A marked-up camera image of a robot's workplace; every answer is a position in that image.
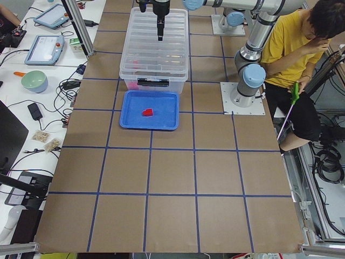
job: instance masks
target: man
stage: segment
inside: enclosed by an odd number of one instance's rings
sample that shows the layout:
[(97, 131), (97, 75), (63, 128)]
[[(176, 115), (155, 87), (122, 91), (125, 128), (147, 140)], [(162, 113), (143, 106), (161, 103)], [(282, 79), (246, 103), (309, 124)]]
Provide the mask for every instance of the man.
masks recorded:
[(266, 71), (266, 98), (273, 119), (279, 107), (287, 113), (289, 89), (299, 83), (300, 99), (289, 119), (294, 132), (280, 143), (281, 153), (318, 141), (321, 125), (312, 100), (303, 91), (315, 64), (327, 50), (329, 39), (345, 31), (345, 0), (319, 0), (312, 9), (297, 10), (279, 17), (261, 57)]

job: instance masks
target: green handle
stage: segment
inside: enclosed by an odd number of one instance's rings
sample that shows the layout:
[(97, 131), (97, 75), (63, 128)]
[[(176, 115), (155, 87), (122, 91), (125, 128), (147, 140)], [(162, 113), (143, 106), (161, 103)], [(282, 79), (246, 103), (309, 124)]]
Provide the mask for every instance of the green handle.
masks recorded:
[(298, 82), (295, 82), (293, 84), (292, 90), (291, 90), (291, 104), (294, 105), (296, 103), (296, 101), (300, 98), (299, 94), (298, 94)]

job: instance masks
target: blue plastic tray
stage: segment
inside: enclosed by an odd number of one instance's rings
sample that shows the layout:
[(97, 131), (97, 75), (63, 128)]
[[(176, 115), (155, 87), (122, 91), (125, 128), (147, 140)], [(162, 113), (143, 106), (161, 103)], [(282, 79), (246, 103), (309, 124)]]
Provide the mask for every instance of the blue plastic tray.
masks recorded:
[[(120, 125), (123, 128), (172, 131), (178, 127), (180, 98), (177, 93), (132, 90), (125, 93)], [(152, 108), (153, 116), (142, 112)]]

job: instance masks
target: grid of blue tape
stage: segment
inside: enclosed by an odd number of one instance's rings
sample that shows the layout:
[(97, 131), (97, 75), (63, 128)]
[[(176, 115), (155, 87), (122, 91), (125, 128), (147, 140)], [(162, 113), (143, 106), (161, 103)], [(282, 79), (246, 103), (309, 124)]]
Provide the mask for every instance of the grid of blue tape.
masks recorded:
[[(126, 32), (126, 31), (116, 31), (112, 30), (111, 32)], [(233, 58), (233, 57), (226, 57), (224, 56), (224, 46), (223, 46), (223, 40), (222, 37), (220, 37), (220, 42), (222, 45), (222, 52), (223, 56), (222, 57), (217, 57), (217, 56), (212, 56), (215, 58), (222, 58), (223, 63), (224, 63), (224, 70), (227, 78), (227, 73), (226, 73), (226, 62), (225, 58)], [(101, 53), (105, 54), (122, 54), (121, 52), (106, 52), (106, 51), (98, 51)], [(204, 57), (204, 56), (190, 56), (189, 62), (191, 66), (191, 58), (192, 57)], [(84, 111), (111, 111), (111, 120), (109, 123), (109, 130), (108, 130), (108, 136), (107, 136), (107, 141), (106, 141), (106, 146), (105, 147), (93, 147), (93, 146), (64, 146), (64, 148), (101, 148), (104, 149), (104, 156), (103, 156), (103, 162), (102, 162), (102, 167), (101, 167), (101, 174), (99, 178), (99, 184), (98, 184), (98, 190), (97, 192), (50, 192), (50, 194), (70, 194), (70, 195), (96, 195), (96, 201), (94, 205), (94, 211), (93, 211), (93, 218), (92, 218), (92, 224), (89, 232), (89, 240), (88, 240), (88, 246), (87, 246), (87, 251), (90, 250), (91, 246), (91, 241), (92, 241), (92, 234), (93, 234), (93, 228), (94, 228), (94, 223), (95, 223), (95, 218), (96, 218), (96, 211), (97, 211), (97, 206), (98, 206), (98, 199), (100, 195), (130, 195), (130, 196), (145, 196), (146, 197), (146, 204), (145, 204), (145, 216), (144, 216), (144, 239), (143, 239), (143, 251), (146, 251), (146, 232), (147, 232), (147, 214), (148, 214), (148, 202), (149, 202), (149, 197), (150, 196), (185, 196), (185, 197), (195, 197), (195, 207), (196, 207), (196, 230), (197, 230), (197, 246), (198, 246), (198, 252), (202, 253), (201, 248), (200, 248), (200, 236), (199, 236), (199, 218), (198, 218), (198, 197), (242, 197), (244, 201), (244, 208), (245, 208), (245, 214), (246, 214), (246, 221), (247, 221), (247, 227), (248, 227), (248, 232), (249, 232), (249, 238), (250, 238), (250, 245), (251, 245), (251, 250), (254, 252), (254, 245), (253, 245), (253, 238), (252, 238), (252, 233), (251, 233), (251, 227), (250, 227), (250, 220), (249, 220), (249, 214), (248, 214), (248, 208), (247, 208), (247, 203), (246, 203), (246, 198), (247, 197), (291, 197), (290, 195), (246, 195), (245, 194), (245, 189), (244, 189), (244, 184), (243, 184), (243, 176), (242, 176), (242, 170), (241, 170), (241, 162), (240, 162), (240, 152), (279, 152), (279, 150), (250, 150), (250, 149), (241, 149), (239, 150), (238, 144), (237, 144), (237, 135), (236, 135), (236, 128), (235, 128), (235, 121), (234, 121), (234, 116), (231, 116), (232, 122), (233, 122), (233, 132), (234, 132), (234, 139), (235, 139), (235, 144), (236, 144), (236, 149), (196, 149), (195, 147), (195, 125), (194, 125), (194, 114), (223, 114), (220, 112), (195, 112), (194, 111), (194, 102), (193, 102), (193, 83), (219, 83), (219, 82), (203, 82), (203, 81), (193, 81), (192, 79), (192, 70), (190, 71), (190, 84), (191, 84), (191, 107), (192, 110), (191, 112), (187, 111), (182, 111), (180, 113), (191, 113), (192, 114), (192, 133), (193, 133), (193, 149), (188, 149), (188, 148), (152, 148), (152, 141), (153, 141), (153, 131), (151, 131), (150, 135), (150, 147), (149, 148), (129, 148), (129, 147), (109, 147), (109, 139), (110, 139), (110, 134), (111, 134), (111, 129), (112, 129), (112, 121), (114, 117), (114, 112), (121, 112), (121, 110), (116, 110), (115, 109), (115, 103), (116, 103), (116, 96), (118, 94), (118, 89), (119, 89), (119, 82), (121, 81), (120, 78), (118, 79), (107, 79), (107, 78), (84, 78), (84, 80), (112, 80), (112, 81), (117, 81), (117, 87), (116, 87), (116, 94), (114, 98), (114, 103), (113, 103), (113, 109), (82, 109), (82, 108), (76, 108), (75, 110), (84, 110)], [(149, 167), (148, 167), (148, 177), (147, 177), (147, 188), (145, 193), (109, 193), (109, 192), (101, 192), (101, 182), (102, 182), (102, 176), (104, 172), (104, 166), (105, 166), (105, 161), (106, 161), (106, 156), (107, 156), (107, 151), (108, 149), (146, 149), (149, 150)], [(151, 153), (152, 150), (170, 150), (170, 151), (193, 151), (194, 153), (194, 183), (195, 183), (195, 194), (165, 194), (165, 193), (155, 193), (152, 194), (149, 192), (149, 183), (150, 183), (150, 165), (151, 165)], [(228, 152), (236, 152), (237, 154), (237, 160), (238, 160), (238, 165), (239, 165), (239, 174), (240, 174), (240, 181), (241, 181), (241, 188), (242, 188), (242, 195), (231, 195), (231, 194), (198, 194), (197, 191), (197, 172), (196, 172), (196, 156), (195, 152), (196, 151), (228, 151)]]

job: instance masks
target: yellow t-shirt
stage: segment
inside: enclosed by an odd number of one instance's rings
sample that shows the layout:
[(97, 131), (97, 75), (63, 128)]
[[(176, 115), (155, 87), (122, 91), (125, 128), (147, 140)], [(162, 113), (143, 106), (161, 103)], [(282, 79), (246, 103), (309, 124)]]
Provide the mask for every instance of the yellow t-shirt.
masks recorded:
[[(272, 63), (310, 42), (302, 33), (299, 10), (280, 16), (261, 54), (261, 63)], [(323, 52), (308, 54), (288, 69), (266, 77), (266, 82), (290, 88), (301, 78), (308, 62), (316, 64)]]

